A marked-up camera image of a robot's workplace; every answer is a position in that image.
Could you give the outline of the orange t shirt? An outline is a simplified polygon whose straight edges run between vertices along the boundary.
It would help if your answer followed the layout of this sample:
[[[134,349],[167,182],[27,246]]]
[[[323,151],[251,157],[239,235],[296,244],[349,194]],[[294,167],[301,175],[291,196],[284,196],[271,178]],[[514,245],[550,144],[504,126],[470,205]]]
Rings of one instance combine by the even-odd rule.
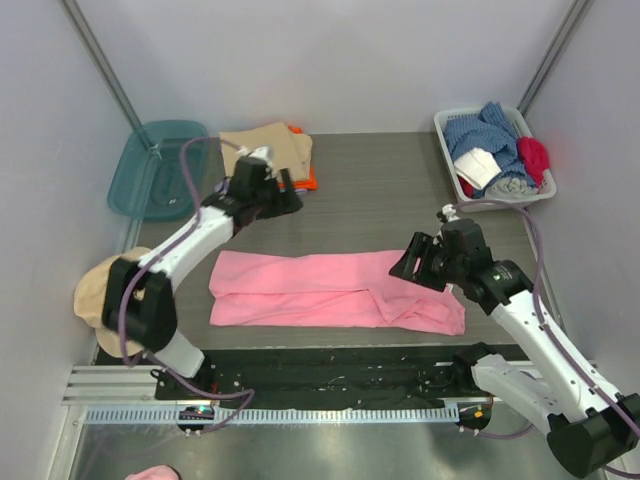
[[[318,189],[318,181],[311,163],[313,140],[301,127],[290,124],[287,124],[286,127],[296,146],[302,171],[302,175],[297,176],[294,180],[294,186],[297,189],[315,191]]]

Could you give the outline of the lavender t shirt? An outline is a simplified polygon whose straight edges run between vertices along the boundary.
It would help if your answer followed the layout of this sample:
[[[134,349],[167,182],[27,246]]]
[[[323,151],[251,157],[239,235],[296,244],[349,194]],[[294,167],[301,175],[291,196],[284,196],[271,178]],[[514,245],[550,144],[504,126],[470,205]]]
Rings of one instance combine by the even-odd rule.
[[[214,192],[219,194],[225,194],[228,191],[229,184],[230,184],[230,179],[225,178],[215,187]]]

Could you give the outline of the beige t shirt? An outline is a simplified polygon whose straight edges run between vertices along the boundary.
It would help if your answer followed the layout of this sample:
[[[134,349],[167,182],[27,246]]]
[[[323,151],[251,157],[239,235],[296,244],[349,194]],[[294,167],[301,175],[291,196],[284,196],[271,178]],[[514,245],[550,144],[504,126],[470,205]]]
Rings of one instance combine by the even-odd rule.
[[[252,151],[268,146],[276,170],[288,168],[294,181],[306,181],[310,177],[312,139],[304,133],[293,133],[284,122],[246,131],[221,132],[219,139],[227,176],[234,172],[239,147]]]

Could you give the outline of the pink t shirt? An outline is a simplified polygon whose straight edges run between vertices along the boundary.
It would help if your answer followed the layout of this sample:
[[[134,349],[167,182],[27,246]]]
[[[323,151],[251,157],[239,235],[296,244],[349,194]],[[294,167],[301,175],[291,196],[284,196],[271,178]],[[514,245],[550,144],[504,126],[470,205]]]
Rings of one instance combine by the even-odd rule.
[[[401,256],[399,250],[302,257],[223,251],[209,281],[210,323],[463,334],[465,308],[450,290],[390,275]]]

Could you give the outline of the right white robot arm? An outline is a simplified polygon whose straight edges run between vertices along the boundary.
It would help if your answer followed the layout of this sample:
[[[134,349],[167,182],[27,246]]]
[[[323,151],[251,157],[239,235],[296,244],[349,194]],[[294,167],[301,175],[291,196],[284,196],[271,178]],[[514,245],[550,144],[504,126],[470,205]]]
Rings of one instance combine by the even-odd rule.
[[[465,395],[481,390],[507,403],[545,436],[569,474],[584,479],[638,445],[638,394],[623,394],[585,359],[523,270],[493,258],[475,221],[454,218],[435,236],[414,233],[389,273],[438,291],[455,285],[509,333],[540,381],[477,343],[455,356],[453,386]]]

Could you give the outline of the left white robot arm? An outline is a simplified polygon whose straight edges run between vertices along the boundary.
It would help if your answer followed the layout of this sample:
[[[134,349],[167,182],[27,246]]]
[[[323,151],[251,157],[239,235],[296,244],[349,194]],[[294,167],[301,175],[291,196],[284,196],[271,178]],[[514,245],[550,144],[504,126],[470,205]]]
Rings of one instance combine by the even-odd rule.
[[[202,260],[252,222],[302,208],[289,171],[276,170],[271,156],[267,146],[244,151],[225,192],[203,200],[195,215],[151,252],[110,267],[102,326],[177,373],[179,388],[193,399],[211,391],[213,375],[204,352],[179,330],[175,291]]]

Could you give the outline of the grey cloth in basket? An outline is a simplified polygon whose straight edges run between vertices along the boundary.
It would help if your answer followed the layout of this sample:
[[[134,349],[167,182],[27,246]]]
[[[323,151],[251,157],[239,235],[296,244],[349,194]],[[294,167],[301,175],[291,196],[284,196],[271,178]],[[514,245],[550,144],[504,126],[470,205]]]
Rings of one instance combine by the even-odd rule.
[[[501,177],[485,190],[485,197],[503,201],[524,200],[537,195],[539,189],[531,186],[526,178]]]

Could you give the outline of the teal plastic bin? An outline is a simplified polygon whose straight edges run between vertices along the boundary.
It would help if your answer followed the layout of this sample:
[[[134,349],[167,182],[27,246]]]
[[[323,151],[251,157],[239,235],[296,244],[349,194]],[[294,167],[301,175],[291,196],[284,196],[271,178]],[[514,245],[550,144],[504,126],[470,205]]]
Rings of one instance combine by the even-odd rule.
[[[132,133],[108,192],[110,209],[135,220],[156,222],[191,215],[194,204],[179,154],[185,143],[207,135],[202,124],[186,120],[153,121]]]

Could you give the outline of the blue checked shirt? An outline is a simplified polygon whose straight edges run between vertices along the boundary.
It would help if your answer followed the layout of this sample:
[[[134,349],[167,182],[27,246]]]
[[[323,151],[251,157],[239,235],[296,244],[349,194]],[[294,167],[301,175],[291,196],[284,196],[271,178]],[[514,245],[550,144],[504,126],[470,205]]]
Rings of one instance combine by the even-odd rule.
[[[489,102],[475,115],[448,120],[444,139],[453,162],[473,148],[481,148],[494,155],[502,172],[484,189],[474,189],[475,195],[480,195],[492,183],[505,176],[526,178],[531,186],[536,186],[519,157],[519,136],[500,103]]]

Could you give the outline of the beige crumpled cloth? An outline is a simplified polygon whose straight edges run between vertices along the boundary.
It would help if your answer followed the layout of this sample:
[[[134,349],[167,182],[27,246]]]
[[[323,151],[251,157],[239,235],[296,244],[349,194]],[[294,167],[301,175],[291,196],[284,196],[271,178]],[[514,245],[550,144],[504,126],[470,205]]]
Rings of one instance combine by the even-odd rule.
[[[105,328],[101,320],[110,268],[119,258],[137,260],[149,252],[149,248],[137,246],[121,255],[111,256],[90,269],[76,285],[74,313],[94,329],[99,346],[112,357],[122,357],[119,336]]]

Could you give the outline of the pink cloth at bottom edge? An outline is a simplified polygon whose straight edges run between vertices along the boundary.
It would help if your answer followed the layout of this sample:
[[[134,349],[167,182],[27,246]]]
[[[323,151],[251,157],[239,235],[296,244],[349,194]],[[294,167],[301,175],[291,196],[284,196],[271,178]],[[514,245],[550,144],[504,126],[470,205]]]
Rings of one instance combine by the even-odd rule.
[[[158,465],[128,475],[125,480],[180,480],[180,474],[171,466]]]

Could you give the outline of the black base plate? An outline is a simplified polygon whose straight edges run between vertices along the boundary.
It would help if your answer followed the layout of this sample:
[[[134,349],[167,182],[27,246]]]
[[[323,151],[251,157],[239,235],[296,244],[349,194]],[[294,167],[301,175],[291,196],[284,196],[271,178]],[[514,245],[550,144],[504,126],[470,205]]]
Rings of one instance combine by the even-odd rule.
[[[252,389],[253,409],[407,410],[482,397],[459,356],[468,345],[210,350],[209,390]]]

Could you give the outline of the aluminium rail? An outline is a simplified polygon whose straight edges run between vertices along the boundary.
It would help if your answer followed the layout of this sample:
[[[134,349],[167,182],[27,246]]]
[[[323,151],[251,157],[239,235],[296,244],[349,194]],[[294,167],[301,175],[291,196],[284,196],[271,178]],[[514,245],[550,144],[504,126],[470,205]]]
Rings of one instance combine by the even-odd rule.
[[[64,405],[142,403],[155,400],[152,366],[75,366],[63,394]]]

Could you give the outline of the left aluminium frame post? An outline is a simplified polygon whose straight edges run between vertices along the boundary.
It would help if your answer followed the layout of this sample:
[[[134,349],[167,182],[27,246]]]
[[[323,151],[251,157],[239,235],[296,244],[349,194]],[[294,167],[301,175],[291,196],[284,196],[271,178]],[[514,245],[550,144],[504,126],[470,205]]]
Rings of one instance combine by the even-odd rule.
[[[59,4],[125,119],[133,130],[139,129],[142,122],[84,15],[81,6],[76,0],[60,0]]]

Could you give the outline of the right aluminium frame post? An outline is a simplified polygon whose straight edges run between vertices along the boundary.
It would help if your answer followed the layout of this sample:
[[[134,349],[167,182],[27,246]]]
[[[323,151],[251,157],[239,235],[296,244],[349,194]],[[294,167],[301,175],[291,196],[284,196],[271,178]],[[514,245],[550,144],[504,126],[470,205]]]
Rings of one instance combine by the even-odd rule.
[[[594,0],[574,0],[571,2],[518,103],[517,109],[523,116],[526,116],[531,110],[536,98],[559,64],[594,3]]]

